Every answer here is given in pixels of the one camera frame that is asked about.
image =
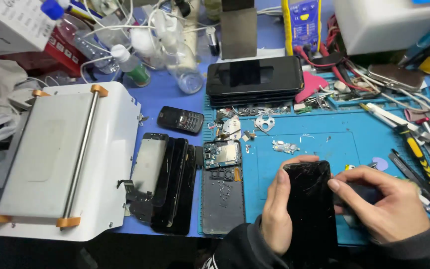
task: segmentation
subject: blue bottle cap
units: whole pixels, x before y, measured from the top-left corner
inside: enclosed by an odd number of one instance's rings
[[[41,11],[44,12],[51,20],[59,20],[64,15],[64,9],[56,0],[46,0],[41,4]]]

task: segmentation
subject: cracked phone screen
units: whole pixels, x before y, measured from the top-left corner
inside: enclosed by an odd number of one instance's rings
[[[319,269],[336,257],[338,239],[333,193],[328,187],[327,161],[285,165],[291,191],[287,210],[293,223],[291,244],[286,258],[293,268]]]

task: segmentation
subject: screen separator machine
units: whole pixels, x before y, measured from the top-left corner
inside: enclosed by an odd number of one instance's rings
[[[0,235],[88,241],[122,226],[141,104],[118,82],[33,91],[0,201]]]

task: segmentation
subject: hand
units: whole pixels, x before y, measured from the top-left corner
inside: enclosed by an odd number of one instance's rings
[[[379,242],[401,241],[430,228],[429,218],[413,184],[366,166],[343,171],[334,178],[328,181],[328,186],[355,211]],[[371,205],[346,182],[374,186],[384,198]]]
[[[290,197],[290,177],[283,166],[299,162],[316,162],[318,156],[301,155],[281,164],[275,179],[268,187],[267,200],[261,216],[261,234],[266,243],[277,254],[286,253],[291,243],[293,224],[286,210]]]

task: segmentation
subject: black sleeve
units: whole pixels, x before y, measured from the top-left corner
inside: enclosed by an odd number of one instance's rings
[[[260,233],[261,216],[254,224],[244,223],[226,235],[203,269],[288,269],[266,244]]]
[[[403,241],[378,246],[393,264],[403,269],[430,269],[430,229]]]

